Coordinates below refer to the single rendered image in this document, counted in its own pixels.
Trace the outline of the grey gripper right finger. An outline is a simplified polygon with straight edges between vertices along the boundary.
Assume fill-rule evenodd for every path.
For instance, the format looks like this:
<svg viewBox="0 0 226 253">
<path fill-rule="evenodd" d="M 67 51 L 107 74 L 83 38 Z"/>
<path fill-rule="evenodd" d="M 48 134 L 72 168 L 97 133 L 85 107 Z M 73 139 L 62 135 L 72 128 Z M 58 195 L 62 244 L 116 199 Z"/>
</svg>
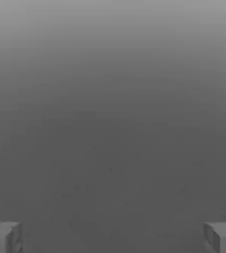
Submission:
<svg viewBox="0 0 226 253">
<path fill-rule="evenodd" d="M 226 253 L 226 222 L 205 222 L 203 232 L 207 253 Z"/>
</svg>

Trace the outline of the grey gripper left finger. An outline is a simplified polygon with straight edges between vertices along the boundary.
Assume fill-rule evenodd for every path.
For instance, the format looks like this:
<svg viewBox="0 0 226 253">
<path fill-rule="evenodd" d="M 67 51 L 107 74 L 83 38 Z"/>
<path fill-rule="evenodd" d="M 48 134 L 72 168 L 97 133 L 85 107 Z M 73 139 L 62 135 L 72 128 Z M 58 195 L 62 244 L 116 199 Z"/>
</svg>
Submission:
<svg viewBox="0 0 226 253">
<path fill-rule="evenodd" d="M 0 253 L 23 253 L 22 223 L 0 222 Z"/>
</svg>

